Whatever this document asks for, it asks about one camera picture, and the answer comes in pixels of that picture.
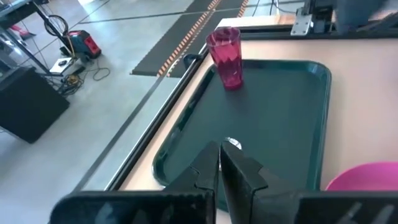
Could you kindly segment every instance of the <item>black box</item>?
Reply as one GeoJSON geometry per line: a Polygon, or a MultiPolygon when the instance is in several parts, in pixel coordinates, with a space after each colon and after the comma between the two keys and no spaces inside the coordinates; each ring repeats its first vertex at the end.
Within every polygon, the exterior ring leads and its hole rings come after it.
{"type": "Polygon", "coordinates": [[[0,78],[0,126],[29,143],[68,107],[69,102],[33,67],[19,67],[0,78]]]}

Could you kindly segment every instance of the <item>cafeteria tray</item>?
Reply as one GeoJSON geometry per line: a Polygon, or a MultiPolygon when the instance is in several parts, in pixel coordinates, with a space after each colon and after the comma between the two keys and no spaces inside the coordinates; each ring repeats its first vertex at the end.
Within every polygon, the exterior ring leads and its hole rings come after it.
{"type": "MultiPolygon", "coordinates": [[[[209,68],[154,158],[155,179],[168,185],[209,141],[228,140],[297,189],[318,190],[329,69],[311,61],[243,60],[243,79],[242,88],[226,91],[209,68]]],[[[219,183],[218,206],[226,210],[219,183]]]]}

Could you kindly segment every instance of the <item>pink object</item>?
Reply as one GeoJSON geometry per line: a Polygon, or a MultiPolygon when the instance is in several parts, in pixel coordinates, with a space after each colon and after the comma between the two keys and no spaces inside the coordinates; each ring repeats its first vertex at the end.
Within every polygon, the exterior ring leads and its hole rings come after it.
{"type": "Polygon", "coordinates": [[[206,43],[225,89],[240,88],[243,84],[240,30],[217,29],[206,38],[206,43]]]}
{"type": "Polygon", "coordinates": [[[346,170],[326,190],[398,190],[398,162],[375,162],[346,170]]]}

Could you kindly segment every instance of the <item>pink bowl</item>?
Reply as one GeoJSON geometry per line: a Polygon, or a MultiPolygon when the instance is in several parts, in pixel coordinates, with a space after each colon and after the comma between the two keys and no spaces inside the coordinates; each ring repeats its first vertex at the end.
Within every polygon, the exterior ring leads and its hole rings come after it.
{"type": "Polygon", "coordinates": [[[326,190],[398,190],[398,162],[375,162],[346,170],[326,190]]]}

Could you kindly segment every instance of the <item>white object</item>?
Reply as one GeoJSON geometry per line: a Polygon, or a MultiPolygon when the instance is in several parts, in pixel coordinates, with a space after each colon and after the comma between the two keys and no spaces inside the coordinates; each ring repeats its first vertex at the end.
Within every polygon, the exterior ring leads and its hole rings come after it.
{"type": "Polygon", "coordinates": [[[50,69],[51,73],[54,74],[61,74],[63,73],[63,71],[65,71],[71,64],[73,64],[72,62],[72,58],[68,57],[68,58],[59,58],[57,59],[57,61],[55,62],[55,64],[53,65],[53,67],[50,69]],[[66,64],[59,66],[58,64],[62,61],[66,60],[66,64]]]}

